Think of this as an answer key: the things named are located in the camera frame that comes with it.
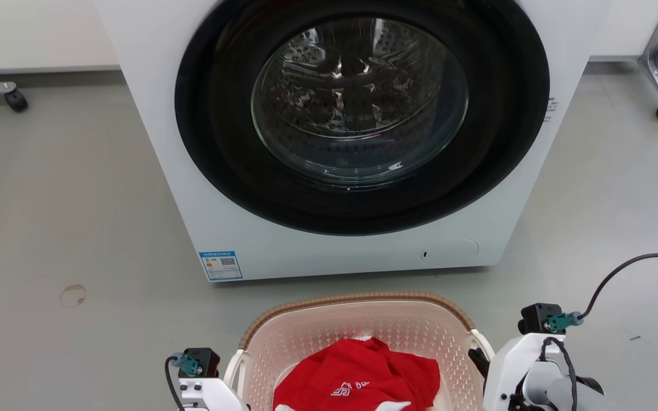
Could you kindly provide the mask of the blue energy label sticker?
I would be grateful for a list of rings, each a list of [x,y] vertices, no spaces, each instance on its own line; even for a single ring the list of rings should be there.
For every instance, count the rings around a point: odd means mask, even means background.
[[[243,280],[234,251],[200,252],[198,256],[206,277],[211,283],[230,283]]]

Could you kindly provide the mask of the black round washer door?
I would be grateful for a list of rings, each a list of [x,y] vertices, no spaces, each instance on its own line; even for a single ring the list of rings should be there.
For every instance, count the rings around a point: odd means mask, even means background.
[[[246,211],[374,236],[508,177],[540,133],[552,63],[517,0],[221,0],[184,52],[175,116]]]

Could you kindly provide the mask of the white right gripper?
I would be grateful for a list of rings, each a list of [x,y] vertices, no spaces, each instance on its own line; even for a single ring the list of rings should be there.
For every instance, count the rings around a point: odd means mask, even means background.
[[[484,411],[558,411],[548,399],[553,381],[564,379],[551,354],[560,353],[546,339],[564,341],[565,336],[529,333],[504,344],[491,362],[482,348],[468,350],[468,357],[486,381]]]

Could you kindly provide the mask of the red printed garment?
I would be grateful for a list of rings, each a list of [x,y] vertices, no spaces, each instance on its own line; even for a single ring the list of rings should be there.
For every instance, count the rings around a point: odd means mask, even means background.
[[[410,401],[404,411],[433,408],[441,386],[436,360],[392,351],[383,341],[340,339],[299,362],[272,397],[274,411],[374,411]]]

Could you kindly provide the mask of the white oval filter cover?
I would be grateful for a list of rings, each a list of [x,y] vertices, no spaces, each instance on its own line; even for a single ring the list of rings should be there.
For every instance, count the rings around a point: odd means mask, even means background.
[[[459,268],[477,265],[478,245],[467,239],[448,239],[423,250],[421,262],[430,268]]]

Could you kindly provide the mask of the beige plastic laundry basket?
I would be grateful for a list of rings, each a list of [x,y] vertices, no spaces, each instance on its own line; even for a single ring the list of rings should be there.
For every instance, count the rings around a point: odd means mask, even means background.
[[[252,411],[269,411],[276,386],[304,358],[364,337],[438,362],[441,388],[432,411],[483,411],[485,380],[468,352],[490,360],[494,350],[454,302],[430,292],[363,292],[272,308],[248,327],[223,380]]]

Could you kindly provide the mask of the white front-load washing machine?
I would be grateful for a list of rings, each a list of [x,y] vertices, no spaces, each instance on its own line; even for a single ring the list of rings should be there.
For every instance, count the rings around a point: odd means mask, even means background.
[[[285,227],[246,211],[219,192],[186,151],[175,116],[176,78],[190,39],[220,1],[95,3],[196,254],[234,251],[241,281],[446,269],[430,268],[420,258],[425,248],[448,239],[467,239],[478,245],[477,265],[472,267],[496,265],[540,174],[612,3],[517,0],[530,11],[552,54],[551,88],[537,139],[493,190],[442,219],[405,231],[327,236]]]

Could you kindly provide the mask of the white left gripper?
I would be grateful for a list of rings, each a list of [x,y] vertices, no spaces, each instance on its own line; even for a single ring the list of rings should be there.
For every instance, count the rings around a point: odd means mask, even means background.
[[[245,401],[217,378],[180,378],[179,401],[183,411],[248,411]]]

